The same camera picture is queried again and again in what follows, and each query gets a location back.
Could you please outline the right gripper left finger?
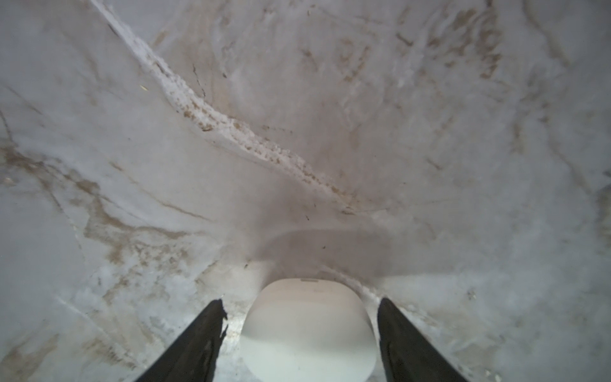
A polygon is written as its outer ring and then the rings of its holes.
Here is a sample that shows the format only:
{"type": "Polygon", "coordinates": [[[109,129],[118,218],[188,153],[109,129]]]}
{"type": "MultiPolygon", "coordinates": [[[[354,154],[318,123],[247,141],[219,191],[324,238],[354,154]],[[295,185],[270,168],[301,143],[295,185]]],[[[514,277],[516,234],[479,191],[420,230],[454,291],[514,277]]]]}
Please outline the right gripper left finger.
{"type": "Polygon", "coordinates": [[[227,319],[223,302],[211,301],[137,382],[204,381],[214,379],[227,319]]]}

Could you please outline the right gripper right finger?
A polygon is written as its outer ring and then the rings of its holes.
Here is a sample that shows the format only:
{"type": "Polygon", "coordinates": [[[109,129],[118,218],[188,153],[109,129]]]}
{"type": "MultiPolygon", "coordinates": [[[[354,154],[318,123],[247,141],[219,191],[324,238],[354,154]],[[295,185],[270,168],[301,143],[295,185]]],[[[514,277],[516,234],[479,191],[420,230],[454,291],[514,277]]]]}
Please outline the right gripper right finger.
{"type": "Polygon", "coordinates": [[[377,324],[386,381],[466,382],[388,298],[380,301],[377,324]]]}

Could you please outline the white charging case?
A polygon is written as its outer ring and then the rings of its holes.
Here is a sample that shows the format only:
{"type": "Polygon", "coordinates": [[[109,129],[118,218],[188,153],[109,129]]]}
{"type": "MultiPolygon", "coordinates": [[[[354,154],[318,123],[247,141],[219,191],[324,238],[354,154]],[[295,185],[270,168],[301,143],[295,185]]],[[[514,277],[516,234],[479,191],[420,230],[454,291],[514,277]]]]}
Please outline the white charging case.
{"type": "Polygon", "coordinates": [[[262,289],[244,320],[240,351],[261,381],[366,381],[377,363],[361,298],[323,279],[281,279],[262,289]]]}

